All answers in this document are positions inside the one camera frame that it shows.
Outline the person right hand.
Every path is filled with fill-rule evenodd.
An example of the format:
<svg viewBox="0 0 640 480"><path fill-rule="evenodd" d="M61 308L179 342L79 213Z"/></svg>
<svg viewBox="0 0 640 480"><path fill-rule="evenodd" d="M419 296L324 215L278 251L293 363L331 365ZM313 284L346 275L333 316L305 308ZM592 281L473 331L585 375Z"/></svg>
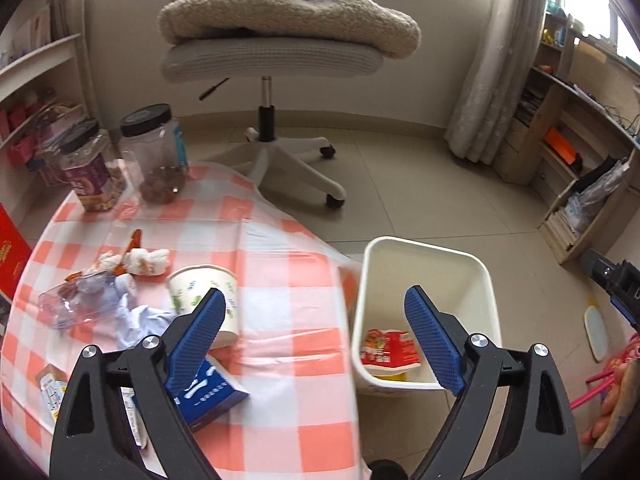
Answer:
<svg viewBox="0 0 640 480"><path fill-rule="evenodd" d="M639 361L617 365L606 378L600 417L580 437L583 445L606 448L639 401Z"/></svg>

